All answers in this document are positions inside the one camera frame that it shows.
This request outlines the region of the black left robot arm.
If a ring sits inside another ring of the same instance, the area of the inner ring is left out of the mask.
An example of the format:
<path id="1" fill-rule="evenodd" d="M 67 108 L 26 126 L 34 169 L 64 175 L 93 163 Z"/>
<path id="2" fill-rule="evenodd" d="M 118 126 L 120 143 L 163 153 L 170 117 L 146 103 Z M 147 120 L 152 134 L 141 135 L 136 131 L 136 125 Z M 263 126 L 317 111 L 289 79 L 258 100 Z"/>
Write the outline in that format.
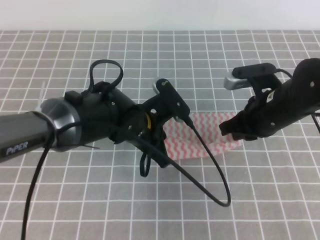
<path id="1" fill-rule="evenodd" d="M 108 138 L 128 142 L 142 152 L 141 163 L 155 161 L 165 168 L 164 123 L 173 117 L 163 95 L 137 104 L 106 82 L 92 93 L 69 91 L 45 100 L 39 110 L 0 118 L 0 160 L 5 162 L 38 148 L 65 152 Z"/>

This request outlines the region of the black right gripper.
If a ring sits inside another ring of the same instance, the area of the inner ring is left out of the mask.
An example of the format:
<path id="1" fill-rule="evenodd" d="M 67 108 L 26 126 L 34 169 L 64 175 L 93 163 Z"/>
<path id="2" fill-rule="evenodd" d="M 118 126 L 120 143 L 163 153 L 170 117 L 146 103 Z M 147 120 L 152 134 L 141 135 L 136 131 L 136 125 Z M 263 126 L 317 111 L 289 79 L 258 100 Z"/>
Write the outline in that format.
<path id="1" fill-rule="evenodd" d="M 267 138 L 282 128 L 283 100 L 280 97 L 270 101 L 267 97 L 252 97 L 244 110 L 219 125 L 221 135 L 231 134 L 235 141 Z"/>

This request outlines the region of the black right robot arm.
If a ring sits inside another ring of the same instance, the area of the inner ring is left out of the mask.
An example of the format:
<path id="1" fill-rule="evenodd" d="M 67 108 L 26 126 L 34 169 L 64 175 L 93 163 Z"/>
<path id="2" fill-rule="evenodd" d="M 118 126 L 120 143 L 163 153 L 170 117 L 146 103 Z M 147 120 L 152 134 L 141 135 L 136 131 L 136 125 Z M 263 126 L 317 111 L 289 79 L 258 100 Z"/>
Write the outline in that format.
<path id="1" fill-rule="evenodd" d="M 267 138 L 320 109 L 320 60 L 301 61 L 282 83 L 271 63 L 234 68 L 224 79 L 227 90 L 252 87 L 255 93 L 243 110 L 219 125 L 234 140 Z"/>

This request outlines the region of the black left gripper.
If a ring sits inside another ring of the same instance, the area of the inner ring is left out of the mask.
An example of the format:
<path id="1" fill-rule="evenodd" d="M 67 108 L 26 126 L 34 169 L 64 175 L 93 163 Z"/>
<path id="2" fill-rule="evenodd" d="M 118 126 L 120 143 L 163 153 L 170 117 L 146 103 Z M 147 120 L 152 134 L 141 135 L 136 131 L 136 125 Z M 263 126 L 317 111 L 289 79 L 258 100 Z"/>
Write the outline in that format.
<path id="1" fill-rule="evenodd" d="M 149 147 L 137 140 L 142 139 L 156 149 L 152 153 L 152 159 L 161 168 L 169 166 L 165 146 L 167 135 L 163 127 L 168 121 L 166 103 L 162 99 L 149 99 L 142 104 L 129 99 L 124 103 L 124 140 L 142 152 L 150 153 Z"/>

